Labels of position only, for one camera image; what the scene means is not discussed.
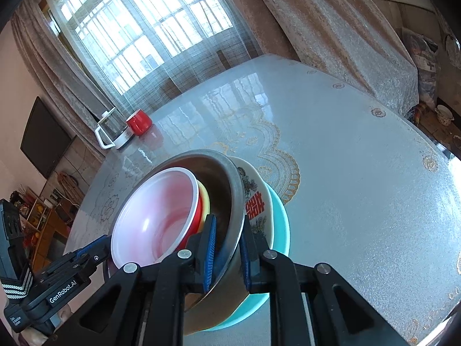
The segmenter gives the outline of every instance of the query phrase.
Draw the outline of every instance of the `red mug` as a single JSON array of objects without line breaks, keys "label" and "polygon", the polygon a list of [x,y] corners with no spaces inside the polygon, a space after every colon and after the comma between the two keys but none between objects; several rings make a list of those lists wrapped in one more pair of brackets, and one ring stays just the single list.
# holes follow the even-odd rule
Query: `red mug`
[{"label": "red mug", "polygon": [[152,126],[152,120],[141,109],[129,116],[126,123],[137,136],[141,136]]}]

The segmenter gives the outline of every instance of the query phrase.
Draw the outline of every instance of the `television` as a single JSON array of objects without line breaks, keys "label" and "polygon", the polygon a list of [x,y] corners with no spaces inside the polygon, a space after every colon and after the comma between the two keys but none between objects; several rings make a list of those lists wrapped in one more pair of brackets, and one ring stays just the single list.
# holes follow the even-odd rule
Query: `television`
[{"label": "television", "polygon": [[24,155],[48,179],[71,142],[69,134],[37,97],[22,136]]}]

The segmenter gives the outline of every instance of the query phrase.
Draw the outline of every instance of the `red chinese character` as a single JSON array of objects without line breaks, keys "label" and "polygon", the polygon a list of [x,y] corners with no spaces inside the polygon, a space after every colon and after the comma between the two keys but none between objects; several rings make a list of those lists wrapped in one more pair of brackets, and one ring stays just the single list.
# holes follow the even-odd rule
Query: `red chinese character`
[{"label": "red chinese character", "polygon": [[256,192],[245,205],[248,218],[251,220],[264,212],[264,202],[262,201],[261,192]]}]

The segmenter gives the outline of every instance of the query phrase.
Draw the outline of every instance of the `round table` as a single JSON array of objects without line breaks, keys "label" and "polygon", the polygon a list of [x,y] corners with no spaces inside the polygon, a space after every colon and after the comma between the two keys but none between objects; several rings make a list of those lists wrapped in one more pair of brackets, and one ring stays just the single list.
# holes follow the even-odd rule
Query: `round table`
[{"label": "round table", "polygon": [[[112,150],[66,251],[108,233],[133,187],[164,160],[211,148],[252,163],[285,204],[294,262],[331,264],[407,341],[461,299],[461,165],[408,121],[301,63],[258,57],[151,115],[149,132]],[[185,345],[270,344],[269,304]]]}]

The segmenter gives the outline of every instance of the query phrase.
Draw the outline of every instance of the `window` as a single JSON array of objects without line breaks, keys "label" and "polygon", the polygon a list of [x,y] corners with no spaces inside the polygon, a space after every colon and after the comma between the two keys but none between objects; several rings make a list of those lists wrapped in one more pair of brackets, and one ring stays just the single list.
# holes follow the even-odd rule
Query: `window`
[{"label": "window", "polygon": [[156,68],[233,27],[220,0],[57,0],[61,24],[120,95]]}]

